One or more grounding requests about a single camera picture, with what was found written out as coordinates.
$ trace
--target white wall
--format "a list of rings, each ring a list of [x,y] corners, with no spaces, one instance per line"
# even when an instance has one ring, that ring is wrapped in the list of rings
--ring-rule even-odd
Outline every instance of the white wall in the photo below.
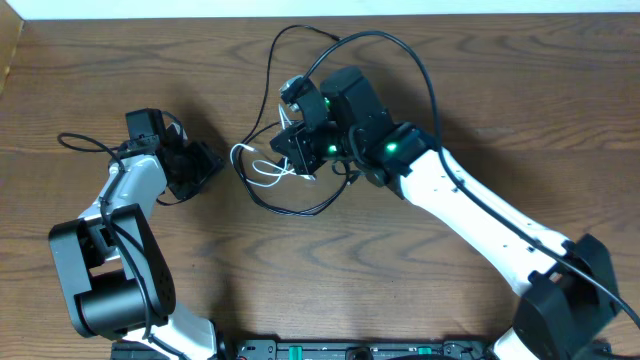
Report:
[[[8,0],[25,20],[640,12],[640,0]]]

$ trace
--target wooden table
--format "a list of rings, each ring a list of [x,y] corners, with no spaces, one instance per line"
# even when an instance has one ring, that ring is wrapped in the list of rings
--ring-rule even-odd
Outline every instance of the wooden table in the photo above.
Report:
[[[105,359],[109,342],[71,327],[47,243],[98,194],[108,157],[55,136],[107,144],[124,113],[171,111],[219,151],[248,132],[274,35],[310,23],[340,35],[381,29],[431,72],[445,144],[469,172],[572,239],[612,253],[624,298],[640,310],[640,21],[637,15],[422,16],[29,22],[0,100],[0,358]],[[296,30],[277,46],[270,89],[304,73],[327,38]],[[380,39],[326,61],[321,80],[362,67],[397,121],[431,129],[414,63]],[[265,122],[276,119],[269,98]],[[267,148],[270,136],[258,146]],[[302,208],[341,181],[290,178],[270,202]],[[157,208],[151,227],[178,299],[233,336],[283,339],[498,337],[517,299],[449,228],[391,192],[358,181],[317,218],[257,207],[227,168],[188,203]],[[620,315],[601,333],[639,353]]]

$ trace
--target green terminal block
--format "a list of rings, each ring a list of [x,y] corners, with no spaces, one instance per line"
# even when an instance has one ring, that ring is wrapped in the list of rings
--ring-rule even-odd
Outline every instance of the green terminal block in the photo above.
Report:
[[[302,360],[302,346],[289,347],[289,360]]]

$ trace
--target white cable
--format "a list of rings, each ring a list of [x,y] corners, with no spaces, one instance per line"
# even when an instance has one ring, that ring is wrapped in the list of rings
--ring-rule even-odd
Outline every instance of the white cable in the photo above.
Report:
[[[251,164],[251,165],[253,166],[253,170],[255,170],[257,173],[260,173],[260,174],[262,174],[262,175],[266,175],[266,176],[278,176],[279,174],[277,174],[277,173],[273,173],[273,172],[266,172],[266,171],[264,171],[264,170],[260,170],[260,169],[258,169],[258,167],[256,166],[256,163],[269,165],[269,166],[271,166],[272,168],[274,168],[274,169],[276,169],[276,170],[280,170],[280,173],[281,173],[281,174],[283,174],[283,175],[297,175],[297,174],[295,173],[295,171],[293,171],[293,170],[288,170],[288,169],[285,169],[285,168],[281,168],[280,166],[278,166],[278,165],[276,165],[276,164],[274,164],[274,163],[272,163],[272,162],[269,162],[269,161],[266,161],[266,160],[254,160],[254,161],[253,161],[253,163]]]
[[[233,145],[233,147],[231,148],[231,151],[229,152],[229,159],[231,160],[231,166],[235,166],[235,165],[234,165],[234,164],[235,164],[235,161],[234,161],[234,159],[233,159],[233,154],[235,153],[236,149],[237,149],[239,146],[241,146],[241,147],[243,147],[244,149],[246,149],[246,150],[248,150],[248,151],[251,151],[251,152],[256,152],[256,151],[257,151],[257,150],[256,150],[256,148],[254,148],[254,147],[252,147],[252,146],[249,146],[249,145],[247,145],[247,144],[242,144],[242,143],[240,143],[240,144],[235,144],[235,145]],[[271,166],[274,166],[274,167],[278,167],[278,168],[280,168],[279,166],[277,166],[277,165],[275,165],[275,164],[271,164],[271,163],[269,163],[269,162],[267,162],[267,161],[265,161],[265,160],[262,160],[262,161],[264,161],[264,162],[265,162],[265,163],[267,163],[267,164],[270,164]],[[289,161],[289,159],[287,159],[287,158],[285,157],[285,158],[284,158],[284,169],[283,169],[283,168],[280,168],[280,169],[284,170],[283,172],[281,172],[280,174],[269,174],[269,175],[275,175],[275,176],[277,176],[277,177],[278,177],[274,182],[272,182],[272,183],[270,183],[270,184],[262,184],[262,183],[259,183],[259,182],[255,182],[255,181],[253,181],[253,180],[251,180],[251,179],[249,179],[249,178],[247,178],[247,182],[248,182],[248,183],[251,183],[251,184],[253,184],[253,185],[256,185],[256,186],[260,186],[260,187],[272,187],[273,185],[277,184],[277,183],[280,181],[280,179],[282,178],[282,176],[283,176],[283,175],[286,175],[286,173],[287,173],[288,171],[290,171],[290,170],[285,170],[285,169],[288,167],[288,161]]]
[[[236,149],[238,148],[238,146],[242,146],[243,148],[245,148],[246,150],[249,150],[251,152],[255,152],[256,149],[253,146],[249,146],[247,144],[235,144],[233,145],[233,147],[231,148],[231,151],[229,151],[229,159],[231,160],[231,166],[234,166],[234,161],[233,161],[233,152],[236,151]]]
[[[287,128],[286,125],[284,124],[285,120],[287,121],[287,123],[289,123],[289,125],[293,124],[291,120],[289,120],[287,113],[284,111],[282,104],[278,104],[278,113],[280,114],[280,123],[282,124],[282,130]]]
[[[284,158],[284,166],[285,167],[287,166],[287,161],[288,160],[289,159]],[[252,183],[253,185],[260,186],[260,187],[272,187],[273,185],[277,184],[280,181],[280,179],[282,179],[283,175],[285,175],[285,173],[278,174],[278,178],[274,182],[272,182],[271,184],[261,184],[261,183],[257,183],[255,181],[252,181],[252,180],[249,180],[249,179],[247,179],[247,181]]]

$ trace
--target black plastic bracket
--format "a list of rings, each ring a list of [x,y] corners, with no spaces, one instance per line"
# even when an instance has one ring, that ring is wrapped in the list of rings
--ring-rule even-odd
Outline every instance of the black plastic bracket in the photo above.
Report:
[[[144,250],[141,254],[121,237],[145,281],[153,310],[151,323],[165,325],[175,309],[175,288],[142,210],[138,204],[118,208],[111,221]],[[100,335],[117,340],[144,326],[145,307],[130,264],[124,259],[122,269],[91,274],[90,269],[103,265],[115,250],[113,239],[103,229],[101,218],[58,224],[49,233],[49,246],[73,327],[84,337]]]
[[[618,294],[607,248],[587,234],[563,244],[565,259]],[[530,275],[531,288],[522,295],[513,320],[520,340],[539,359],[580,358],[593,338],[620,312],[603,291],[560,265],[547,274]]]

